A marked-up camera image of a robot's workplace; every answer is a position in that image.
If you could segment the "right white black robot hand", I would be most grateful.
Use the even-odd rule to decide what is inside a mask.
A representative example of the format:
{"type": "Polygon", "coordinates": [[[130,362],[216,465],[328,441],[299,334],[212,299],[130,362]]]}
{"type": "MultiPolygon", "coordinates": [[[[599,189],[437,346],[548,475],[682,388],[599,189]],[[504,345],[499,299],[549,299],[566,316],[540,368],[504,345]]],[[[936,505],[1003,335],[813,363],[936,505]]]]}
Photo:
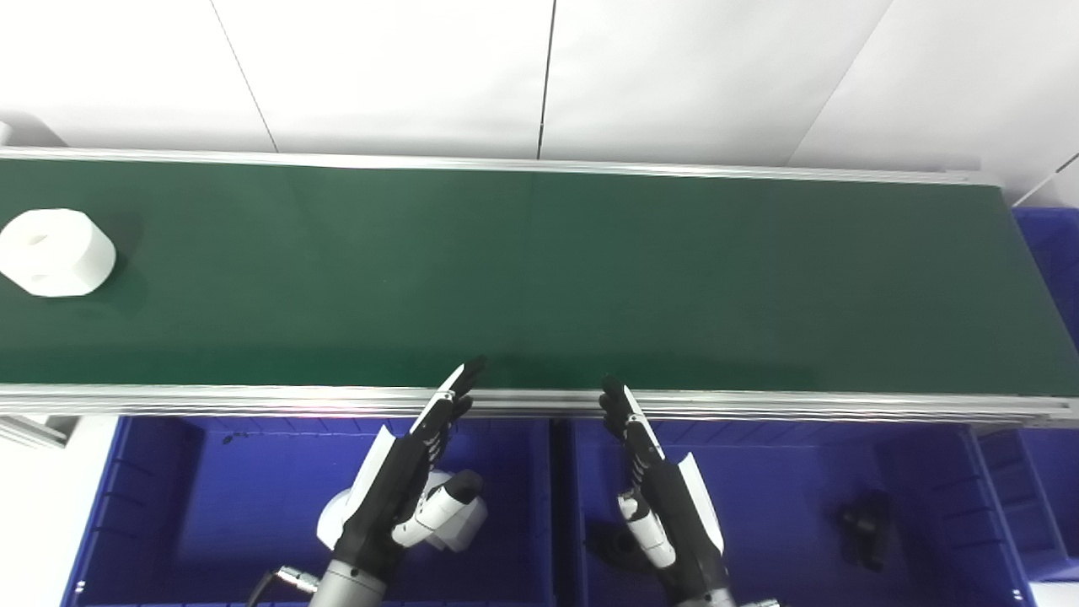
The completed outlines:
{"type": "Polygon", "coordinates": [[[681,461],[664,452],[628,385],[602,380],[604,427],[620,442],[631,488],[618,508],[670,606],[733,606],[716,508],[693,454],[681,461]]]}

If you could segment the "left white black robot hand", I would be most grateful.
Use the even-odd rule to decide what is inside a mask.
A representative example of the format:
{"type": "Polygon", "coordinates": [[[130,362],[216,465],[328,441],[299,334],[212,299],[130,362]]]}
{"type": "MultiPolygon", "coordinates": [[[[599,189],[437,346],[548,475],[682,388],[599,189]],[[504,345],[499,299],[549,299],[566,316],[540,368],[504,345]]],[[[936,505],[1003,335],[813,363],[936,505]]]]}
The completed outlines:
{"type": "Polygon", "coordinates": [[[476,503],[483,480],[464,470],[443,484],[427,488],[431,473],[443,457],[448,434],[473,406],[475,383],[484,357],[459,365],[436,388],[407,433],[381,429],[361,463],[358,497],[346,501],[350,514],[334,542],[332,561],[346,572],[363,572],[379,583],[392,581],[405,550],[476,503]]]}

